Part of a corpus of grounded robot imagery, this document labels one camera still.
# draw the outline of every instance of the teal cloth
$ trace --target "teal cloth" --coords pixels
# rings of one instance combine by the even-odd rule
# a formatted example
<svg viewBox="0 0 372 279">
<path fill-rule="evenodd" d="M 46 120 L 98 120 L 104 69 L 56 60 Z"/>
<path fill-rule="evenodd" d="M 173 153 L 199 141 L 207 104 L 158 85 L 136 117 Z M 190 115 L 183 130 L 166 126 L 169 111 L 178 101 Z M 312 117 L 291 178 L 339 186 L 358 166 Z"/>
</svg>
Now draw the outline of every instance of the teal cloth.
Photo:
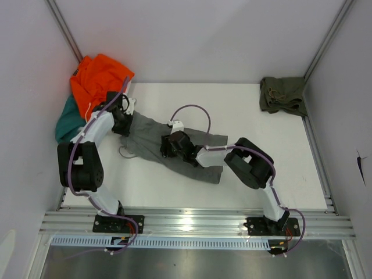
<svg viewBox="0 0 372 279">
<path fill-rule="evenodd" d="M 65 108 L 56 125 L 56 141 L 70 141 L 78 133 L 80 127 L 84 127 L 85 120 L 81 118 L 74 96 L 70 95 L 65 103 Z"/>
</svg>

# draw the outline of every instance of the dark green cloth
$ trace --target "dark green cloth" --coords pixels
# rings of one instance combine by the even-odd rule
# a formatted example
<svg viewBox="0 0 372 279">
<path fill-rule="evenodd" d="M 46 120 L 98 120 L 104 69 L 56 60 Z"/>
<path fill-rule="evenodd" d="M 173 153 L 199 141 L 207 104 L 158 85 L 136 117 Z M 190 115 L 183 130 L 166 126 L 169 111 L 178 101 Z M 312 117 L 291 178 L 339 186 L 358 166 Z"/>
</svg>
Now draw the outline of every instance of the dark green cloth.
<svg viewBox="0 0 372 279">
<path fill-rule="evenodd" d="M 85 120 L 81 118 L 74 96 L 70 95 L 65 103 L 65 108 L 57 122 L 55 137 L 58 143 L 70 141 L 84 127 Z"/>
<path fill-rule="evenodd" d="M 303 77 L 265 77 L 260 83 L 260 108 L 276 113 L 283 110 L 292 115 L 307 116 L 302 92 L 305 87 Z"/>
</svg>

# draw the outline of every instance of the gray wall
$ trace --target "gray wall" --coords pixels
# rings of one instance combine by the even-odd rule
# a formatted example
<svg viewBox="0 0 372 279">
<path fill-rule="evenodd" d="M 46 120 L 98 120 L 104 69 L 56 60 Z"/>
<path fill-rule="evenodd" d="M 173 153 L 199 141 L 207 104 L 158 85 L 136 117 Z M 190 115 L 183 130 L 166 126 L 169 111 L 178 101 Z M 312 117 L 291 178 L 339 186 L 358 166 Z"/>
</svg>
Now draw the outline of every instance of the gray wall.
<svg viewBox="0 0 372 279">
<path fill-rule="evenodd" d="M 307 93 L 339 211 L 350 215 L 372 276 L 372 1 L 357 0 Z M 362 160 L 366 185 L 357 167 Z"/>
<path fill-rule="evenodd" d="M 18 279 L 61 188 L 54 127 L 77 63 L 41 0 L 2 1 L 0 38 L 0 239 L 16 230 Z"/>
<path fill-rule="evenodd" d="M 136 82 L 258 83 L 303 75 L 344 0 L 57 0 L 83 55 Z"/>
</svg>

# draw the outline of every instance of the white table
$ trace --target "white table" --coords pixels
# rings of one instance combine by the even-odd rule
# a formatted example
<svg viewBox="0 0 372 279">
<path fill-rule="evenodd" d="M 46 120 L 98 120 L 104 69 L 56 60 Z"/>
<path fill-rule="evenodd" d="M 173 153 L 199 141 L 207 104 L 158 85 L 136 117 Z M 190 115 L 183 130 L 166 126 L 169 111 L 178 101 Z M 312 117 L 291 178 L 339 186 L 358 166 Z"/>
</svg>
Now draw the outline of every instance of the white table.
<svg viewBox="0 0 372 279">
<path fill-rule="evenodd" d="M 259 84 L 132 84 L 136 110 L 166 123 L 186 104 L 203 106 L 212 118 L 211 133 L 228 135 L 233 144 L 246 137 L 274 159 L 274 181 L 282 204 L 301 210 L 327 208 L 309 142 L 299 116 L 259 109 Z M 186 127 L 206 131 L 203 111 L 186 108 L 177 114 Z M 220 184 L 195 181 L 161 164 L 141 158 L 123 159 L 119 136 L 109 134 L 99 147 L 104 183 L 124 206 L 162 208 L 261 209 L 257 192 L 225 167 Z M 64 205 L 89 205 L 67 193 Z"/>
</svg>

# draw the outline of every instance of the metal frame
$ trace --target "metal frame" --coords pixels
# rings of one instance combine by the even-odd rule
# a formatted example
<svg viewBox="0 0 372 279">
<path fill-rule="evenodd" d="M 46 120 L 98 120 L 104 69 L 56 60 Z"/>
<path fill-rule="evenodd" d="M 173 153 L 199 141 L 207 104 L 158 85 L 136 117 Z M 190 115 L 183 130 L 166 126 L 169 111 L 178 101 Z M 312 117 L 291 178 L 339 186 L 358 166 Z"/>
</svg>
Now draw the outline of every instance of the metal frame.
<svg viewBox="0 0 372 279">
<path fill-rule="evenodd" d="M 72 49 L 76 59 L 83 58 L 55 0 L 45 0 L 56 20 L 65 40 Z M 355 0 L 345 0 L 342 8 L 332 23 L 327 35 L 323 39 L 316 55 L 305 73 L 306 82 L 314 72 L 327 48 L 351 10 Z M 345 248 L 353 278 L 365 278 L 363 267 L 357 253 L 356 236 L 350 218 L 338 216 L 331 198 L 330 183 L 324 169 L 320 151 L 316 143 L 309 118 L 303 119 L 309 144 L 320 177 L 321 185 L 327 202 L 325 212 L 304 212 L 306 218 L 306 233 L 304 239 L 341 239 Z M 57 211 L 46 212 L 40 229 L 39 246 L 35 254 L 34 263 L 27 278 L 40 278 L 49 246 L 55 235 L 75 235 L 77 238 L 92 236 L 107 237 L 114 234 L 97 234 L 92 232 L 96 211 L 92 207 L 70 208 L 62 206 L 65 191 L 63 191 Z M 157 209 L 157 208 L 127 208 L 127 214 L 142 214 L 145 216 L 144 233 L 139 239 L 215 239 L 228 241 L 236 239 L 261 239 L 270 237 L 249 237 L 243 226 L 246 217 L 262 216 L 261 210 L 210 210 L 210 209 Z"/>
</svg>

